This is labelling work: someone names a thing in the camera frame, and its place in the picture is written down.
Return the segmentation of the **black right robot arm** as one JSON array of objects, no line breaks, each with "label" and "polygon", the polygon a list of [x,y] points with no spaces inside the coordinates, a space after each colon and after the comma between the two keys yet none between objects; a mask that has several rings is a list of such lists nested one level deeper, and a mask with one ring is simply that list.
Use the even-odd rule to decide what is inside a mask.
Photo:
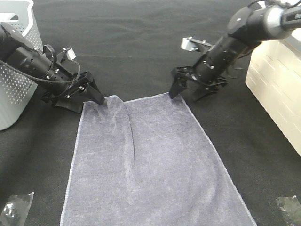
[{"label": "black right robot arm", "polygon": [[202,55],[192,66],[172,70],[173,84],[169,90],[171,99],[188,88],[187,82],[197,84],[193,100],[216,94],[219,87],[228,84],[223,73],[236,60],[243,58],[264,41],[282,40],[301,26],[301,4],[284,4],[274,0],[264,8],[254,10],[251,5],[238,10],[227,24],[226,32],[215,44],[193,37],[185,37],[181,48]]}]

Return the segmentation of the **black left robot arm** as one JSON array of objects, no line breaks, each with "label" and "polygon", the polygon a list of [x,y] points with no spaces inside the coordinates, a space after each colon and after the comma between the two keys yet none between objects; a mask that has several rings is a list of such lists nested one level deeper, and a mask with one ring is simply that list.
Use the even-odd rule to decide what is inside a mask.
[{"label": "black left robot arm", "polygon": [[44,102],[81,113],[84,102],[103,105],[105,98],[91,72],[81,71],[75,57],[72,47],[59,54],[49,44],[39,50],[9,23],[0,24],[0,61],[43,87]]}]

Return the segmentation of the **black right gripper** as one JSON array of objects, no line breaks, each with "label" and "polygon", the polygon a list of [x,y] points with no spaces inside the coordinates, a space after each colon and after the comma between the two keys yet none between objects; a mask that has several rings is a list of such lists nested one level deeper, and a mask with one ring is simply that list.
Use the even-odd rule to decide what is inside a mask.
[{"label": "black right gripper", "polygon": [[199,85],[199,87],[192,93],[192,100],[198,101],[208,95],[213,95],[219,92],[218,87],[225,87],[228,81],[223,76],[218,76],[213,81],[204,81],[203,78],[195,72],[192,66],[176,67],[171,72],[173,77],[173,84],[169,90],[171,99],[186,90],[187,81],[191,81]]}]

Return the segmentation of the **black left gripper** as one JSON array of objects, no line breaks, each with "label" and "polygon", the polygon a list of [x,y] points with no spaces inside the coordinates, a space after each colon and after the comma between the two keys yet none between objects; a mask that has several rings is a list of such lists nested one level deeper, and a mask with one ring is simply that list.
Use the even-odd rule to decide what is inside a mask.
[{"label": "black left gripper", "polygon": [[72,83],[47,83],[42,100],[51,102],[53,107],[64,108],[75,113],[82,113],[84,101],[94,101],[103,105],[105,98],[99,91],[91,72],[81,72]]}]

